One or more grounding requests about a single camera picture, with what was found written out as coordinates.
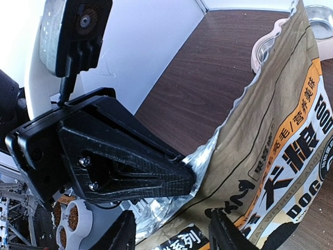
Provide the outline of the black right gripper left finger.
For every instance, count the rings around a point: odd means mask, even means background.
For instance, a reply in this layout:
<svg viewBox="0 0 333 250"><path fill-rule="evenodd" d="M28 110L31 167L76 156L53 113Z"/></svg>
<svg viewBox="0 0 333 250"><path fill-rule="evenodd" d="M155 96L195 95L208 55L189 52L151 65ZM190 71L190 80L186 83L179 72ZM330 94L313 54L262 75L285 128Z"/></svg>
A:
<svg viewBox="0 0 333 250"><path fill-rule="evenodd" d="M136 221L131 210L125 210L95 244L100 250L135 249Z"/></svg>

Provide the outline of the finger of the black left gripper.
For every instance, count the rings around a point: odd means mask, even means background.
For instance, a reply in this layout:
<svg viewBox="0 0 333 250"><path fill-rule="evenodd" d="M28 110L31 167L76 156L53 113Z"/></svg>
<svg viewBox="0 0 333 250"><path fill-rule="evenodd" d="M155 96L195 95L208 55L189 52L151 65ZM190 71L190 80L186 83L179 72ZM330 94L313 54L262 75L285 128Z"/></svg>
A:
<svg viewBox="0 0 333 250"><path fill-rule="evenodd" d="M140 145L170 161L181 161L185 156L161 140L137 120L116 98L103 96L93 103L93 114L108 126L121 131Z"/></svg>

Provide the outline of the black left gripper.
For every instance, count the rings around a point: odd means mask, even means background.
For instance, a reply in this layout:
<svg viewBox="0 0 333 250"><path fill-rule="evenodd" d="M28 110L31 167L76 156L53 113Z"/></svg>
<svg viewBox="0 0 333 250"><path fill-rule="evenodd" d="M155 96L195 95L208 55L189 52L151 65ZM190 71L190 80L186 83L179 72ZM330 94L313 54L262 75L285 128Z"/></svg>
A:
<svg viewBox="0 0 333 250"><path fill-rule="evenodd" d="M102 96L116 92L101 87L7 133L8 152L38 203L50 211L54 195L71 179L90 203L189 194L196 177L182 161L94 117L84 117L86 124L79 117L65 119Z"/></svg>

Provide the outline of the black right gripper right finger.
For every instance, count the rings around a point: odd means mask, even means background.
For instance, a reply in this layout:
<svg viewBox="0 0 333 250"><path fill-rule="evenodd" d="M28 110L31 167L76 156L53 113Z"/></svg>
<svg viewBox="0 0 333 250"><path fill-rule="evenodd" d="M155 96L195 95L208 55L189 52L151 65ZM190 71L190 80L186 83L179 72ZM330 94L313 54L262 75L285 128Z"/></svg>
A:
<svg viewBox="0 0 333 250"><path fill-rule="evenodd" d="M209 224L210 249L252 249L245 236L235 227L228 217L219 210L212 211Z"/></svg>

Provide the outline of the pet food bag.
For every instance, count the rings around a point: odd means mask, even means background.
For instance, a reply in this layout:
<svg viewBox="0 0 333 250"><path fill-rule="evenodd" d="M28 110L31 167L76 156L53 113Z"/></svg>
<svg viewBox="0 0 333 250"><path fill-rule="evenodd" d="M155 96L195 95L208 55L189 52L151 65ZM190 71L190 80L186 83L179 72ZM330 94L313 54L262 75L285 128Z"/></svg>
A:
<svg viewBox="0 0 333 250"><path fill-rule="evenodd" d="M190 194L147 204L136 249L210 249L215 209L252 249L277 249L293 233L332 163L332 108L309 44L286 55L256 73L213 136L185 158L197 175Z"/></svg>

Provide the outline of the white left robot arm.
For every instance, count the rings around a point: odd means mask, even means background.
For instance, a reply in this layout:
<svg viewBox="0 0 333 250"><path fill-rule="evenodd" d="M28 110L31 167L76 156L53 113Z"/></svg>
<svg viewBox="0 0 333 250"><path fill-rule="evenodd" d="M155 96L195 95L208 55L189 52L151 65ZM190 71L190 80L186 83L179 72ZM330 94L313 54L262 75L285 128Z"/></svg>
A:
<svg viewBox="0 0 333 250"><path fill-rule="evenodd" d="M72 188L91 204L188 195L196 175L113 88L82 94L96 68L112 1L46 1L20 87L1 73L1 151L46 209Z"/></svg>

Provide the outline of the pink double pet feeder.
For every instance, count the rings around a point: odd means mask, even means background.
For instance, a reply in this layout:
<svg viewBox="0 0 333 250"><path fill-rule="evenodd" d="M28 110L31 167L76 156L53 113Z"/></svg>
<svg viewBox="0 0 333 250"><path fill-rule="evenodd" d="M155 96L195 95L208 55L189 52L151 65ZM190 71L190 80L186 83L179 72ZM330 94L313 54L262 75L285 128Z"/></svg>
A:
<svg viewBox="0 0 333 250"><path fill-rule="evenodd" d="M289 17L275 21L272 31L256 41L251 52L251 69L254 73L260 73L266 64L275 59L278 52L286 52L286 58L289 58L301 43L309 44L314 58L318 57L321 61L332 59L332 38L315 38L305 7L302 1L293 1ZM307 36L310 37L309 42L305 41ZM274 45L269 49L266 60L259 63L256 58L257 49L267 38L274 38Z"/></svg>

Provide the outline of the front steel feeder bowl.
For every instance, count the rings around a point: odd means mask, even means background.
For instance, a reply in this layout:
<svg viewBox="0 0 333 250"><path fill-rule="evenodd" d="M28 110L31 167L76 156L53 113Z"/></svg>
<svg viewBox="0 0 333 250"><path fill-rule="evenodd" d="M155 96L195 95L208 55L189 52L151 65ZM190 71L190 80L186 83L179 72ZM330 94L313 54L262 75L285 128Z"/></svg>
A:
<svg viewBox="0 0 333 250"><path fill-rule="evenodd" d="M268 57L268 51L274 45L274 40L275 39L273 37L270 37L260 43L256 54L256 58L259 63L264 62Z"/></svg>

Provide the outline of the steel feeder bowl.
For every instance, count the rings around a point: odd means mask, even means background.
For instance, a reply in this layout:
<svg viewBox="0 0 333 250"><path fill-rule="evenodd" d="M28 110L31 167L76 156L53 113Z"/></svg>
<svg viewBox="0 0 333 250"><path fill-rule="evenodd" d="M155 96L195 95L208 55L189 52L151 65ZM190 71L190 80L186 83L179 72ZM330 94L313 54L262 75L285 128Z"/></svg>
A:
<svg viewBox="0 0 333 250"><path fill-rule="evenodd" d="M332 9L321 5L305 7L309 23L317 40L332 38Z"/></svg>
<svg viewBox="0 0 333 250"><path fill-rule="evenodd" d="M273 37L270 37L260 43L256 54L256 58L259 63L264 62L268 57L268 51L274 45L274 40L275 39Z"/></svg>

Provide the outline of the rear steel feeder bowl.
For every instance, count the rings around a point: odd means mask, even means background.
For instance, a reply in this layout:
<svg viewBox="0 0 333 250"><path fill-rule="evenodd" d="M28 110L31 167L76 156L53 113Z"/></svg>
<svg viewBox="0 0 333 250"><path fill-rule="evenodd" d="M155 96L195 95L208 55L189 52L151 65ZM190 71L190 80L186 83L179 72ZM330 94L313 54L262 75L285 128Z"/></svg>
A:
<svg viewBox="0 0 333 250"><path fill-rule="evenodd" d="M332 38L332 9L321 5L305 7L309 23L317 40Z"/></svg>

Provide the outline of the left aluminium frame post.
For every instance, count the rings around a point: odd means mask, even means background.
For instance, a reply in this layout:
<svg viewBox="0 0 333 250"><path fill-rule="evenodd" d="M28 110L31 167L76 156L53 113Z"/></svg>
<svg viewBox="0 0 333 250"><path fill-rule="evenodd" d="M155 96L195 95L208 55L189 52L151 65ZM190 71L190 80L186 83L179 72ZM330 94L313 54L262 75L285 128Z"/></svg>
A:
<svg viewBox="0 0 333 250"><path fill-rule="evenodd" d="M204 14L209 11L209 8L204 0L194 0L194 2Z"/></svg>

